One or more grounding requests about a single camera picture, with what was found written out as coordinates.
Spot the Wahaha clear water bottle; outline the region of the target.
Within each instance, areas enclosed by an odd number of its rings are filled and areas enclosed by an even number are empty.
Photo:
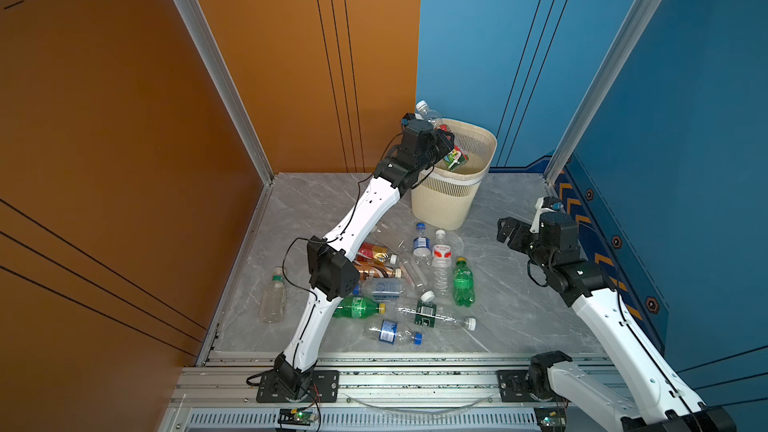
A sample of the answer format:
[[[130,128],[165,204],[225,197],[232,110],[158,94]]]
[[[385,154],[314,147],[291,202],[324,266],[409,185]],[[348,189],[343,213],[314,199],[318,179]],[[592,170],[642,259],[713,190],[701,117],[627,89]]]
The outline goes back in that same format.
[[[438,229],[432,244],[432,267],[434,288],[441,298],[447,298],[450,295],[449,274],[452,260],[452,248],[448,242],[447,233],[443,229]]]

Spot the clear bottle dark green label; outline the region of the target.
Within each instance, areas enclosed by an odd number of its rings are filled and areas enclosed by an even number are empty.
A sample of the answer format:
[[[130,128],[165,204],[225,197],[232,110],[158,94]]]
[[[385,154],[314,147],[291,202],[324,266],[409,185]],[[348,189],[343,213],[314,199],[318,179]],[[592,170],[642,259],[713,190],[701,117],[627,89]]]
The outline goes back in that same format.
[[[478,325],[475,317],[454,313],[452,309],[432,302],[405,302],[395,305],[394,310],[403,321],[423,328],[475,331]]]

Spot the clear bottle green neck band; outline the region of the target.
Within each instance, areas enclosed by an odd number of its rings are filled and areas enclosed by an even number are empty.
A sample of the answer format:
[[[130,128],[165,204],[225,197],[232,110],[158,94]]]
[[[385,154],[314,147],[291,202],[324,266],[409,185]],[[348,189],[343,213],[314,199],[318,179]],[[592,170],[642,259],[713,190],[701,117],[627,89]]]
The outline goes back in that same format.
[[[262,294],[259,311],[261,321],[268,324],[282,322],[284,319],[285,299],[284,268],[278,266],[273,269],[270,281],[266,284]]]

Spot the clear bottle green cap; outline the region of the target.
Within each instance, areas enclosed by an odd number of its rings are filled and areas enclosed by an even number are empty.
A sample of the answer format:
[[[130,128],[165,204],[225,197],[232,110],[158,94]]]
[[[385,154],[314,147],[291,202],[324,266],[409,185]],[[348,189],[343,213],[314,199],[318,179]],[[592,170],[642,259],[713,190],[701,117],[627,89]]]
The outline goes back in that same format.
[[[415,115],[420,119],[428,121],[434,128],[439,128],[443,124],[442,116],[424,100],[416,104]]]

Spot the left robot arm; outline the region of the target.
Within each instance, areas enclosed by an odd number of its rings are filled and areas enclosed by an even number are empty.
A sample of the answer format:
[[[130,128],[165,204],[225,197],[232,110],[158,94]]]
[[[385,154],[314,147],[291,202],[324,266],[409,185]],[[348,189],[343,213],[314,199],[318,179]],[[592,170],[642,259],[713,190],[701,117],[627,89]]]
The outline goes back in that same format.
[[[358,197],[346,216],[324,236],[304,240],[310,274],[307,302],[293,337],[273,366],[290,399],[301,399],[311,390],[312,371],[333,311],[359,281],[353,262],[362,243],[385,213],[454,146],[452,132],[418,114],[406,114],[401,133],[392,139],[371,178],[358,183]]]

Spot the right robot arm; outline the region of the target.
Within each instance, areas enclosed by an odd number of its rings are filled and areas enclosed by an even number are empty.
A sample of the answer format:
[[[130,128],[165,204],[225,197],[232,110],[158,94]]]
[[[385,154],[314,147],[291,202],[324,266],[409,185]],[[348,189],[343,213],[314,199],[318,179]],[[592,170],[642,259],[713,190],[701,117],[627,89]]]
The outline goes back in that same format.
[[[589,327],[631,394],[621,397],[566,353],[551,351],[530,360],[532,397],[573,403],[607,431],[736,430],[723,407],[706,405],[668,364],[600,266],[582,258],[579,226],[571,216],[540,207],[531,224],[502,218],[497,239],[542,269],[545,286]]]

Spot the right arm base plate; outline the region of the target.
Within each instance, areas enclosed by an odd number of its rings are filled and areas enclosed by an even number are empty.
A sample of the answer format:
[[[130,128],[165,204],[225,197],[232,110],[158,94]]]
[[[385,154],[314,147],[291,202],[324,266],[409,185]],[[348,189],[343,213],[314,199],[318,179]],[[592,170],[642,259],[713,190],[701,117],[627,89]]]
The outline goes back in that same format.
[[[496,372],[503,402],[567,402],[554,392],[545,372],[536,370],[499,370]]]

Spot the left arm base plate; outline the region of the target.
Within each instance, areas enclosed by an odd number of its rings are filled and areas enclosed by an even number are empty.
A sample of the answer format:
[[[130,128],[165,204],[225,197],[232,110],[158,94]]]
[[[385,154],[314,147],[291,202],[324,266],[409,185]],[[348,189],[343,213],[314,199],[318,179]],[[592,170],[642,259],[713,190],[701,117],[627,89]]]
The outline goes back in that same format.
[[[312,370],[309,374],[281,378],[270,370],[260,377],[257,387],[258,403],[335,403],[339,391],[338,370]]]

